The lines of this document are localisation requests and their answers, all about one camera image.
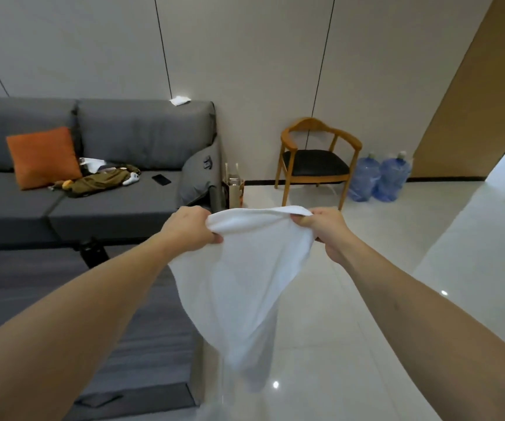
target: person's left arm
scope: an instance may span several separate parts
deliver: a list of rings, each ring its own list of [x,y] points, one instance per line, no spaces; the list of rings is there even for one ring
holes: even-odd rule
[[[61,420],[173,258],[221,242],[182,207],[161,232],[53,291],[0,327],[0,420]]]

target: pile of clothes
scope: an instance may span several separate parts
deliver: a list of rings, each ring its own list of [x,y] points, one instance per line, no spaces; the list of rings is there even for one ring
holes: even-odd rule
[[[49,189],[60,189],[70,198],[79,198],[136,183],[141,174],[133,165],[108,163],[102,159],[79,158],[79,165],[82,178],[59,181],[49,186]]]

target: brown wooden panel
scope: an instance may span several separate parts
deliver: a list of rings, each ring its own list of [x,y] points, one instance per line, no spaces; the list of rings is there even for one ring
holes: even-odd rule
[[[412,177],[487,176],[505,153],[505,0],[494,0],[414,154]]]

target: blue water bottle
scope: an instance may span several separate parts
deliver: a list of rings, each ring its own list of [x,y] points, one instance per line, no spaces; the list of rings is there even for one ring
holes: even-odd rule
[[[383,202],[396,201],[398,193],[412,172],[412,166],[407,162],[406,152],[401,152],[396,158],[390,158],[381,164],[381,178],[373,190],[373,196]]]
[[[371,198],[371,192],[381,177],[379,166],[373,152],[370,152],[367,158],[362,158],[357,162],[348,189],[350,198],[356,202],[368,201]]]

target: black phone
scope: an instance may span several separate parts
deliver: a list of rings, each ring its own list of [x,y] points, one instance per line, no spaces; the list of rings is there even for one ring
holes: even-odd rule
[[[163,176],[162,174],[158,174],[156,176],[153,176],[151,177],[153,180],[155,180],[158,184],[160,184],[161,186],[164,186],[166,184],[169,184],[171,183],[171,181],[169,179],[167,179],[167,177]]]

